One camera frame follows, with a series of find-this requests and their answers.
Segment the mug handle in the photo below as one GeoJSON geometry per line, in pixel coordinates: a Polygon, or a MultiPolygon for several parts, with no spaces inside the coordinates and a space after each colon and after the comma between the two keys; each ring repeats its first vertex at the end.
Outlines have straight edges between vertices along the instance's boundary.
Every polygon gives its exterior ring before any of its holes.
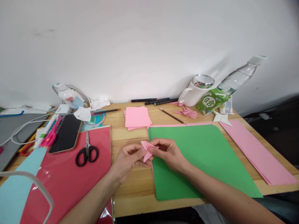
{"type": "Polygon", "coordinates": [[[186,88],[186,89],[184,89],[184,91],[182,92],[182,94],[180,95],[180,97],[178,98],[178,102],[179,103],[183,103],[184,102],[184,100],[182,99],[184,96],[185,96],[185,94],[187,93],[187,92],[189,92],[189,91],[192,91],[192,88],[186,88]]]}

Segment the white wall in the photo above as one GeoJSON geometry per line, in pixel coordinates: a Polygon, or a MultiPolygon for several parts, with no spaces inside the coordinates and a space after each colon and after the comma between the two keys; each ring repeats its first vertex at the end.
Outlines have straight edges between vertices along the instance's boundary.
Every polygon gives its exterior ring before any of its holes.
{"type": "Polygon", "coordinates": [[[263,54],[234,108],[264,109],[299,92],[298,12],[291,0],[2,0],[0,105],[57,105],[57,81],[112,102],[174,97],[194,74],[219,83],[263,54]]]}

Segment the plastic bottle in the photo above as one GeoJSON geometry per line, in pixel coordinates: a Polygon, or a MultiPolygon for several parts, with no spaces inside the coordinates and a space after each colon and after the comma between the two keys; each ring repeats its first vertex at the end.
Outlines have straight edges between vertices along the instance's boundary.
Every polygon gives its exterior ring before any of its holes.
{"type": "Polygon", "coordinates": [[[62,82],[54,84],[54,88],[58,92],[58,96],[60,97],[60,99],[71,108],[77,110],[79,109],[79,107],[88,107],[88,104],[77,91],[67,87],[62,82]]]}
{"type": "Polygon", "coordinates": [[[232,95],[251,79],[257,66],[261,65],[267,58],[267,56],[262,55],[253,56],[246,65],[230,73],[217,88],[227,95],[232,95]]]}

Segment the plastic sheet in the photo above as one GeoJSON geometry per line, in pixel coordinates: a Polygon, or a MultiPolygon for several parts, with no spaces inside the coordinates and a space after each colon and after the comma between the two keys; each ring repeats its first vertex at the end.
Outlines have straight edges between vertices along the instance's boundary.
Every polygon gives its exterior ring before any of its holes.
{"type": "MultiPolygon", "coordinates": [[[[37,173],[54,200],[54,209],[47,223],[58,223],[109,171],[111,167],[110,126],[89,130],[90,144],[97,147],[99,157],[94,163],[77,167],[77,153],[85,147],[86,131],[81,132],[75,149],[57,154],[46,153],[37,173]]],[[[20,223],[42,223],[49,211],[49,204],[33,184],[20,223]]],[[[111,200],[97,223],[112,224],[113,201],[111,200]]]]}

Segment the person's right hand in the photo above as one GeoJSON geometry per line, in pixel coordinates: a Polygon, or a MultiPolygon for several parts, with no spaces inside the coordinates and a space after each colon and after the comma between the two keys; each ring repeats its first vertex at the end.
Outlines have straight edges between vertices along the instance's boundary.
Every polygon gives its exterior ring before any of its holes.
{"type": "Polygon", "coordinates": [[[159,148],[149,147],[148,151],[163,159],[176,172],[182,172],[183,168],[189,163],[173,139],[154,138],[150,144],[159,148]]]}

